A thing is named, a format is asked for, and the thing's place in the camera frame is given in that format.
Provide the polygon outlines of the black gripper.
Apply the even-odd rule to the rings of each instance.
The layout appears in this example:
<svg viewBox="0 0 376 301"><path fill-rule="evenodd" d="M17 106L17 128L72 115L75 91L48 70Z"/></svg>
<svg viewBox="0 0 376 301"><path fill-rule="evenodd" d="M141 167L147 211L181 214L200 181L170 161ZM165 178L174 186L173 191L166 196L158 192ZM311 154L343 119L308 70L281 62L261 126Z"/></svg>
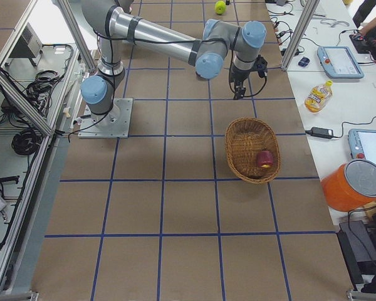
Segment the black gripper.
<svg viewBox="0 0 376 301"><path fill-rule="evenodd" d="M263 85L256 92L256 94L260 94L268 82L268 62L261 55L258 55L254 61L243 61L237 54L232 56L228 78L229 87L234 94L234 100L245 97L246 87L244 86L244 81L249 78L252 72L257 72L258 76L264 79Z"/></svg>

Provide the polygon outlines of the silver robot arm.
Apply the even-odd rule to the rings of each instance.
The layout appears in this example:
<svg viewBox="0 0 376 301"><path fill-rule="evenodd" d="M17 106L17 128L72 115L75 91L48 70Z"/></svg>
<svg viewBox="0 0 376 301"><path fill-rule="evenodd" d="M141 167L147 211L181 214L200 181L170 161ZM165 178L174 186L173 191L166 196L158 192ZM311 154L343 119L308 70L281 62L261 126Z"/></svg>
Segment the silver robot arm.
<svg viewBox="0 0 376 301"><path fill-rule="evenodd" d="M102 128L119 118L113 100L125 76L120 48L123 43L183 61L195 68L197 76L210 80L220 74L224 60L231 55L229 85L235 100L245 98L244 81L257 72L266 78L267 62L259 54L266 28L258 21L244 26L208 19L201 39L174 31L130 13L130 1L82 1L81 10L99 39L97 74L81 86L91 110L93 123Z"/></svg>

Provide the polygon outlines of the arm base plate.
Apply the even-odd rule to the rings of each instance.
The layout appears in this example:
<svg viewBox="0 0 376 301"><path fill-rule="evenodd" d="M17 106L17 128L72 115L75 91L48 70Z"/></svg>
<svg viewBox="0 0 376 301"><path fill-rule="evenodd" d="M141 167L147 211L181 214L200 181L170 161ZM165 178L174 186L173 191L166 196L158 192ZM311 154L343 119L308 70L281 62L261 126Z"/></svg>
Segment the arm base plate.
<svg viewBox="0 0 376 301"><path fill-rule="evenodd" d="M102 120L102 117L92 115L88 105L85 105L85 115L78 132L81 139L126 139L129 134L130 121L133 109L132 98L115 98L112 111Z"/></svg>

